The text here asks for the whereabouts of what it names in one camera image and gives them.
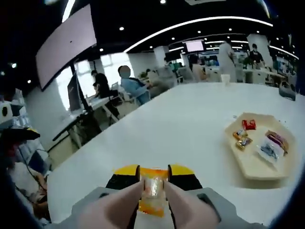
candy wrapper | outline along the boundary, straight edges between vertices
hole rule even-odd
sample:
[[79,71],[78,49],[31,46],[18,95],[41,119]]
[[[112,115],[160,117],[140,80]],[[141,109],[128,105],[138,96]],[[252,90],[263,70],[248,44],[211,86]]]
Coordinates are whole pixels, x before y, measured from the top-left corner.
[[144,191],[139,201],[139,211],[163,217],[166,204],[163,181],[167,178],[167,170],[141,168],[144,179]]
[[267,137],[257,146],[257,152],[263,159],[275,166],[279,159],[284,156],[284,150]]
[[240,129],[239,131],[233,132],[233,137],[236,140],[241,140],[243,137],[247,137],[248,134],[244,129]]
[[244,151],[247,145],[249,145],[252,142],[252,139],[248,137],[243,137],[241,140],[237,141],[235,143],[236,147],[240,149],[241,151]]
[[268,130],[265,134],[267,138],[269,138],[271,141],[273,141],[275,144],[279,145],[283,150],[284,150],[284,156],[288,153],[288,142],[286,141],[285,138],[282,136],[278,135],[276,132]]
[[256,123],[255,123],[254,119],[252,119],[252,120],[243,120],[242,121],[242,125],[243,125],[243,128],[245,130],[256,130]]

ceiling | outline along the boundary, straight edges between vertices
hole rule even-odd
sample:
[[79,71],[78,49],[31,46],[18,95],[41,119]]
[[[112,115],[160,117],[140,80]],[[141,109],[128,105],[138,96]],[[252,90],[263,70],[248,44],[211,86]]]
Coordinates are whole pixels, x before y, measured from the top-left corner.
[[[23,89],[25,92],[38,85],[35,55],[44,41],[61,24],[63,12],[68,0],[54,1],[45,5],[41,0],[14,1],[5,0],[1,3],[0,14],[2,28],[0,71],[5,72],[6,83]],[[169,45],[179,47],[175,43],[198,36],[206,37],[211,34],[232,33],[231,39],[243,39],[243,35],[256,33],[267,35],[272,45],[283,46],[291,51],[287,35],[290,33],[288,26],[280,21],[275,13],[273,0],[268,0],[271,19],[256,0],[227,0],[210,2],[191,6],[184,0],[167,0],[161,4],[160,0],[76,0],[71,14],[87,4],[91,4],[91,14],[96,30],[97,47],[86,54],[101,54],[123,52],[141,39],[158,32],[164,28],[199,18],[213,16],[242,16],[270,22],[274,27],[269,27],[256,22],[243,20],[213,20],[184,25],[157,35],[130,52],[143,52],[152,50],[150,46]],[[209,41],[220,40],[221,36],[209,36]],[[17,68],[12,69],[10,63],[17,63]]]

